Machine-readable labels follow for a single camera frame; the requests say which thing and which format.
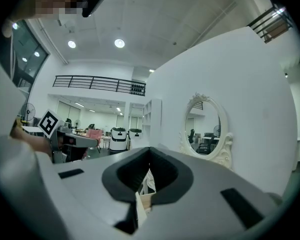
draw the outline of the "white column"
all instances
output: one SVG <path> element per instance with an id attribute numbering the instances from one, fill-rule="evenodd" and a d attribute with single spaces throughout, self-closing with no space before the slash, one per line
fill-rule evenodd
<path id="1" fill-rule="evenodd" d="M 123 127 L 126 131 L 129 130 L 129 111 L 130 111 L 130 102 L 125 103 L 124 114 L 123 114 Z"/>

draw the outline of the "pink chair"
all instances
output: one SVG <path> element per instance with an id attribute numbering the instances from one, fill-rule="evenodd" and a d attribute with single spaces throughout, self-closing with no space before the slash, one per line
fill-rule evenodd
<path id="1" fill-rule="evenodd" d="M 101 148 L 100 148 L 101 136 L 102 136 L 102 130 L 89 129 L 88 132 L 86 133 L 86 137 L 95 139 L 98 141 L 98 144 L 96 145 L 96 149 L 99 151 L 99 153 L 101 150 Z"/>

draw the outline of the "ornate mirror frame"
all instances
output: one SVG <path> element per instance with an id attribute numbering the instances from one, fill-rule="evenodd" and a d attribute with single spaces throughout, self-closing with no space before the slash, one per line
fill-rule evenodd
<path id="1" fill-rule="evenodd" d="M 218 113 L 221 123 L 221 136 L 218 145 L 215 149 L 207 155 L 198 154 L 190 145 L 188 141 L 188 136 L 186 132 L 186 120 L 188 113 L 191 111 L 193 106 L 198 102 L 208 102 L 210 103 Z M 183 119 L 182 132 L 179 133 L 180 136 L 180 152 L 186 155 L 190 155 L 199 159 L 205 159 L 217 164 L 220 164 L 226 168 L 231 169 L 232 167 L 232 155 L 231 146 L 233 143 L 233 134 L 228 132 L 228 120 L 227 115 L 222 106 L 216 103 L 212 98 L 207 97 L 203 94 L 195 93 L 195 95 L 190 99 Z"/>

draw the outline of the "person's arm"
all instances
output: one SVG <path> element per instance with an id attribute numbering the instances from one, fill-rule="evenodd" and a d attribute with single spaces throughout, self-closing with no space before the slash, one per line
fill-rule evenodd
<path id="1" fill-rule="evenodd" d="M 10 136 L 14 139 L 24 141 L 28 143 L 34 151 L 40 151 L 52 157 L 52 150 L 50 147 L 49 139 L 45 137 L 33 136 L 19 127 L 14 127 L 11 131 Z"/>

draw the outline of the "office chair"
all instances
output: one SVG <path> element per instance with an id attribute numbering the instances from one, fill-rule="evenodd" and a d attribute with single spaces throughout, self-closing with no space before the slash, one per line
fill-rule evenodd
<path id="1" fill-rule="evenodd" d="M 216 136 L 212 136 L 208 143 L 200 143 L 195 152 L 198 154 L 209 155 L 211 153 L 211 144 Z"/>
<path id="2" fill-rule="evenodd" d="M 192 129 L 191 132 L 190 132 L 190 136 L 188 135 L 190 144 L 194 143 L 194 135 L 195 135 L 195 130 Z"/>

